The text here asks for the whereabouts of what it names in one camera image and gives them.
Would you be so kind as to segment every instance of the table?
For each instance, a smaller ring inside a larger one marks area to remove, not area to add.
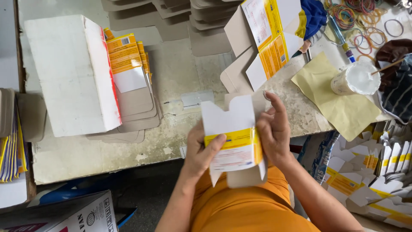
[[[398,11],[390,13],[392,16],[399,14]],[[19,0],[27,93],[41,94],[41,87],[30,46],[24,35],[23,22],[28,19],[71,14],[82,14],[103,28],[109,26],[107,13],[103,11],[100,0]],[[412,38],[412,26],[404,24],[404,27],[405,32],[401,38]],[[378,25],[378,28],[383,29],[383,25]],[[189,39],[162,42],[155,27],[124,30],[114,32],[114,35],[127,33],[134,33],[136,39],[142,40],[146,46],[145,50],[149,52],[150,67],[153,70],[153,89],[164,116],[160,126],[146,130],[142,143],[106,144],[101,141],[90,141],[84,135],[55,138],[47,120],[44,139],[32,145],[36,184],[178,159],[181,157],[179,148],[186,145],[188,131],[201,116],[200,108],[183,110],[180,95],[213,89],[215,103],[223,106],[227,91],[220,81],[220,73],[230,64],[230,54],[194,57]],[[325,37],[311,47],[312,57],[322,51],[327,51],[328,59],[337,69],[349,64],[343,50]],[[283,100],[289,115],[292,137],[334,129],[317,107],[290,81],[304,65],[304,56],[293,58],[261,87],[262,90],[273,91]],[[376,96],[370,96],[370,99],[378,105]],[[387,119],[391,117],[386,114],[377,117],[377,121]]]

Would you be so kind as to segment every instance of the brown cloth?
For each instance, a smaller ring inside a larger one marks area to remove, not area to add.
[[[406,54],[412,53],[412,40],[410,39],[400,39],[391,40],[385,43],[376,53],[375,66],[380,69],[378,61],[386,61],[393,63],[402,59]],[[383,70],[381,73],[381,85],[379,86],[379,91],[383,91],[385,86],[390,86],[391,81],[396,78],[396,71],[400,67],[400,63],[392,67]]]

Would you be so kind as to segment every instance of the stick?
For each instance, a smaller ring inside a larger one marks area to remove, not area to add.
[[[396,61],[396,62],[394,62],[394,63],[391,63],[390,65],[384,67],[383,69],[379,69],[378,71],[373,72],[373,73],[371,73],[370,75],[371,75],[371,76],[372,76],[372,75],[375,75],[375,74],[377,74],[377,73],[379,73],[379,72],[381,72],[381,71],[383,71],[383,70],[385,70],[385,69],[387,69],[387,68],[389,68],[389,67],[394,66],[394,65],[397,64],[397,63],[402,62],[403,60],[405,60],[405,58],[402,58],[402,59],[400,59],[400,60],[398,60],[398,61]]]

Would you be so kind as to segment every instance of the blue pen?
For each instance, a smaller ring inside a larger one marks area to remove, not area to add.
[[[335,19],[331,15],[329,15],[329,19],[330,19],[330,24],[331,24],[333,30],[335,31],[336,36],[338,37],[338,39],[340,40],[340,42],[342,44],[342,48],[345,51],[346,56],[351,61],[351,63],[354,63],[355,58],[353,56],[353,53],[350,50],[349,45],[346,43],[345,38],[343,37],[342,33],[340,32],[339,27],[337,26]]]

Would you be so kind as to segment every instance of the barcode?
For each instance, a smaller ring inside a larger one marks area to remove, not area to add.
[[[126,45],[126,44],[129,44],[129,43],[130,43],[128,37],[127,37],[127,38],[124,38],[124,39],[121,39],[121,41],[122,41],[122,45]]]

